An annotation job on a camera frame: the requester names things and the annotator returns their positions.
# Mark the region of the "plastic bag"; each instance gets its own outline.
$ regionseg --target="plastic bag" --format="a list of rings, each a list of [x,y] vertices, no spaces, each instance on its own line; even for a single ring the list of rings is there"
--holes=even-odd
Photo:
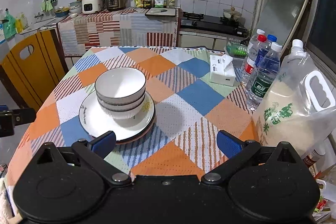
[[[330,101],[326,108],[319,105],[312,91],[313,77],[318,78]],[[252,117],[262,145],[288,141],[304,158],[336,128],[335,98],[310,55],[299,52],[285,57]]]

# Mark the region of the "plastic basket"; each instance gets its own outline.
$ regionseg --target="plastic basket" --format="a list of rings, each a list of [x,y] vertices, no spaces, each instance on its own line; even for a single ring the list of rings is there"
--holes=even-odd
[[[245,57],[247,46],[229,41],[226,45],[226,51],[232,57]]]

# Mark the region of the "white ceramic bowl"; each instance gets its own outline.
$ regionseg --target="white ceramic bowl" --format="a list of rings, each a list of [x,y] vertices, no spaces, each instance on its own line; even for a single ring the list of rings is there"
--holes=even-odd
[[[139,100],[136,100],[133,103],[130,103],[130,104],[127,104],[127,105],[111,105],[111,104],[108,104],[107,102],[101,100],[99,97],[97,97],[98,103],[102,107],[105,107],[108,110],[118,111],[118,112],[132,110],[132,109],[138,107],[143,102],[144,99],[145,99],[145,93],[140,97]]]
[[[94,86],[97,97],[111,105],[127,105],[145,92],[146,77],[135,68],[114,68],[102,73]]]
[[[109,110],[109,109],[103,107],[102,105],[100,105],[100,106],[101,106],[102,110],[106,114],[110,115],[113,119],[120,120],[120,119],[129,119],[129,118],[137,115],[139,113],[139,111],[142,109],[143,104],[144,104],[144,100],[136,108],[131,109],[131,110],[127,110],[127,111],[112,111],[112,110]]]

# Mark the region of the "table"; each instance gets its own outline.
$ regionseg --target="table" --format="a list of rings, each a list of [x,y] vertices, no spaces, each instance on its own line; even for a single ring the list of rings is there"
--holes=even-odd
[[[209,54],[205,48],[93,47],[71,68],[24,134],[8,168],[6,188],[14,212],[12,191],[26,165],[46,141],[71,146],[79,138],[91,140],[78,119],[80,105],[94,91],[97,77],[115,67],[135,67],[147,78],[157,121],[142,138],[117,145],[105,158],[135,176],[189,175],[199,178],[227,158],[218,149],[216,135],[226,130],[241,140],[253,139],[251,111],[239,84],[209,82]]]

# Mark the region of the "white bottle cap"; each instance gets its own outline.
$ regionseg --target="white bottle cap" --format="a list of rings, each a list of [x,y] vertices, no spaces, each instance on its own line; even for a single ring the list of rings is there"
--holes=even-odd
[[[272,42],[271,49],[276,52],[281,52],[282,46],[276,42]]]
[[[257,29],[257,34],[262,34],[262,35],[265,35],[265,32],[261,29]]]
[[[303,42],[300,39],[294,39],[292,47],[299,47],[303,49]]]

